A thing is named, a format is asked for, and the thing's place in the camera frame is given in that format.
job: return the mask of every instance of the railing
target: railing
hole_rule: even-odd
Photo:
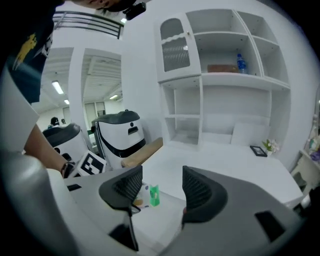
[[[123,24],[99,15],[79,11],[56,11],[53,15],[54,29],[76,28],[92,30],[120,38]]]

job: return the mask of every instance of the wall shelf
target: wall shelf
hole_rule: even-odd
[[[286,64],[279,45],[261,37],[253,38],[260,54],[264,76],[288,84]]]
[[[249,36],[238,32],[204,32],[194,35],[199,53],[202,73],[208,71],[208,65],[237,64],[237,54],[245,59],[248,73],[262,76],[253,42]]]
[[[165,118],[165,141],[172,146],[196,149],[199,143],[200,119],[193,117]]]
[[[277,43],[274,33],[263,17],[241,11],[238,11],[237,13],[244,21],[252,36],[257,36]]]
[[[262,141],[279,133],[290,85],[281,48],[264,18],[206,9],[177,13],[156,29],[165,145],[192,150],[210,143],[246,145],[253,136]],[[237,54],[248,74],[208,72],[208,65],[234,70]]]
[[[233,10],[207,9],[188,12],[187,18],[193,33],[230,31],[246,33],[244,26]]]
[[[290,89],[289,85],[285,85],[280,81],[249,74],[219,72],[203,73],[201,76],[203,86],[239,86],[266,91],[285,91]]]

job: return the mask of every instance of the dark t-shirt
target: dark t-shirt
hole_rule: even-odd
[[[40,98],[41,76],[52,44],[53,15],[61,0],[42,1],[41,5],[19,6],[18,25],[9,46],[6,64],[13,81],[31,104]]]

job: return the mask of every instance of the ceiling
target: ceiling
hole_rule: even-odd
[[[33,103],[34,110],[41,114],[45,111],[66,107],[68,99],[68,80],[73,48],[53,48],[45,63],[42,78],[40,101]],[[121,100],[121,61],[94,55],[84,55],[81,72],[81,86],[84,87],[83,101],[97,102],[109,100],[117,94]],[[58,94],[52,86],[58,81],[64,94]]]

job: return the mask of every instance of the frosted glass panel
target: frosted glass panel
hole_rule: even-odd
[[[181,21],[177,18],[171,18],[162,23],[160,28],[161,40],[180,35],[184,32]]]
[[[162,45],[164,71],[190,66],[189,51],[185,38],[179,38]]]

